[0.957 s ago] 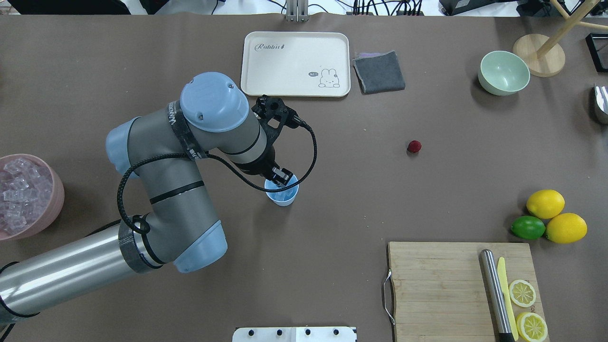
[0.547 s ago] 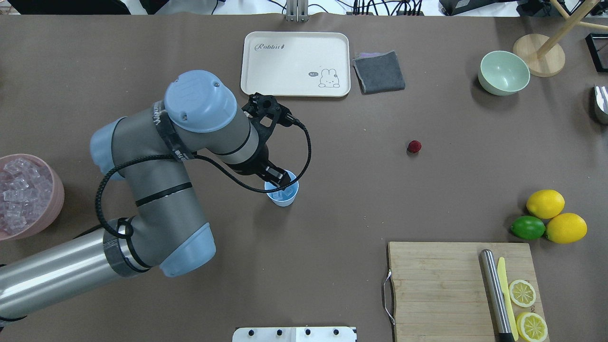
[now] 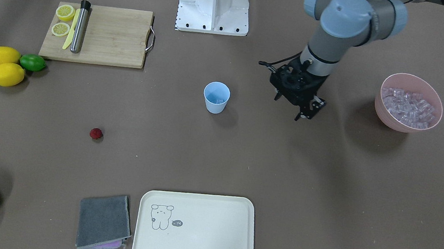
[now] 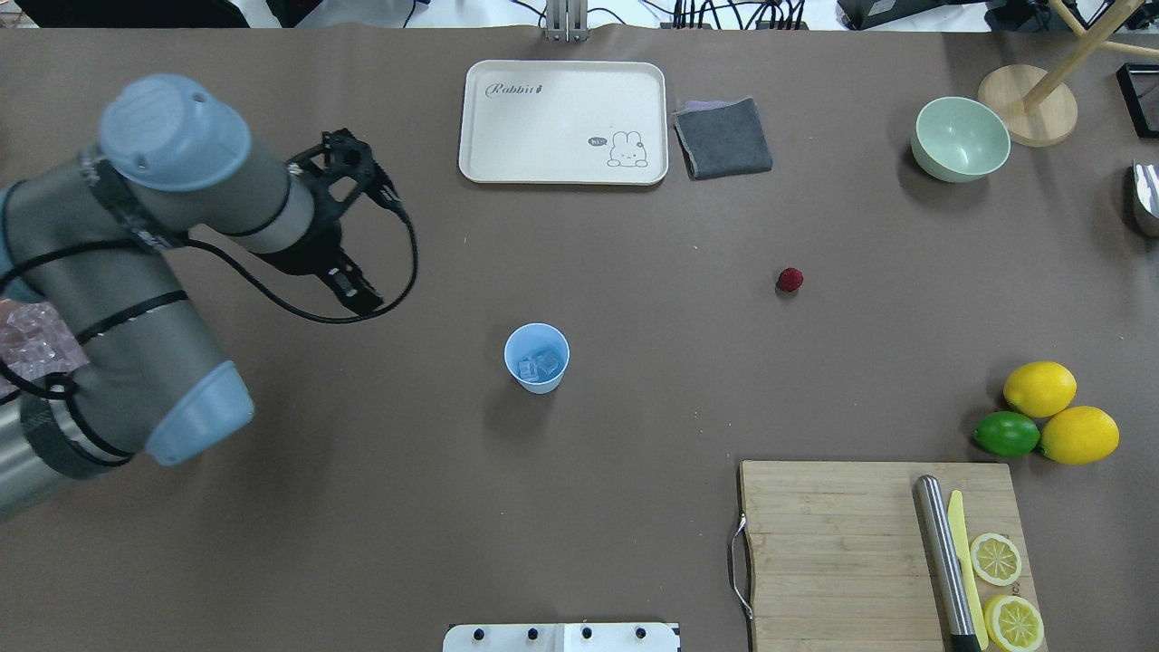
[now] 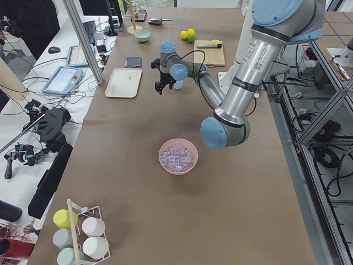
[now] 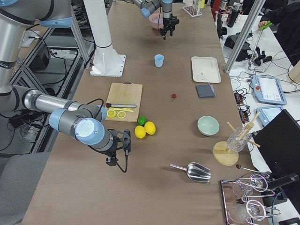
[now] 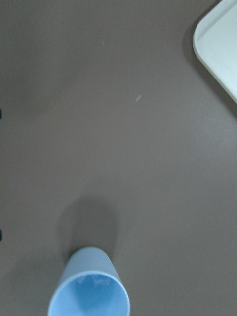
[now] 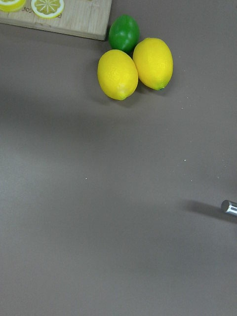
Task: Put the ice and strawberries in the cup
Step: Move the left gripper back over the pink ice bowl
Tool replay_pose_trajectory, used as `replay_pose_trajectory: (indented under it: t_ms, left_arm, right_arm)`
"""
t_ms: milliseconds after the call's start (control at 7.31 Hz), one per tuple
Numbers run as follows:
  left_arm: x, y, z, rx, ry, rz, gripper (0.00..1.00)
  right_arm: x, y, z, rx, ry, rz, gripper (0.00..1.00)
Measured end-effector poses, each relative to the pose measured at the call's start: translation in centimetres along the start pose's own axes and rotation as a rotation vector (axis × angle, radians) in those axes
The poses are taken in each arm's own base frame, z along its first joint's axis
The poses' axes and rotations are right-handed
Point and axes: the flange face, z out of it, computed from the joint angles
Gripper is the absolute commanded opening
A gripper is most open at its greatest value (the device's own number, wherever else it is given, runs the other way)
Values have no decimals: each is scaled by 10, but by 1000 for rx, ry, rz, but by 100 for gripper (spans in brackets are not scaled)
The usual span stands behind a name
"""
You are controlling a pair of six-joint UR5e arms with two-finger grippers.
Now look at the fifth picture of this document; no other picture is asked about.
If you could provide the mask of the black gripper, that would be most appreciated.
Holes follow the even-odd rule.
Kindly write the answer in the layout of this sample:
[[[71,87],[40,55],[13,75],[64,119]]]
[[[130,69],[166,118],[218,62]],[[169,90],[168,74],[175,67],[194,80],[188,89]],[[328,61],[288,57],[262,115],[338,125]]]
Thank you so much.
[[[168,85],[169,89],[172,90],[176,80],[170,75],[170,73],[164,73],[160,71],[160,80],[159,82],[154,83],[154,88],[159,95],[162,95],[164,86]]]

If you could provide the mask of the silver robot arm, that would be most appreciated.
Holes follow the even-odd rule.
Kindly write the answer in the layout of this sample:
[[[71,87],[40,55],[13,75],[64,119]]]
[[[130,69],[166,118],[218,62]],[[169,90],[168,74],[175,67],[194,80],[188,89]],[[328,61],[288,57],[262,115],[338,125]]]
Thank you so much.
[[[282,47],[321,38],[325,1],[254,1],[250,14],[252,39],[226,93],[213,82],[203,63],[184,61],[176,44],[164,41],[161,56],[151,63],[160,73],[155,90],[161,93],[190,77],[213,107],[213,116],[200,127],[205,145],[223,149],[242,144],[250,134],[245,111]]]

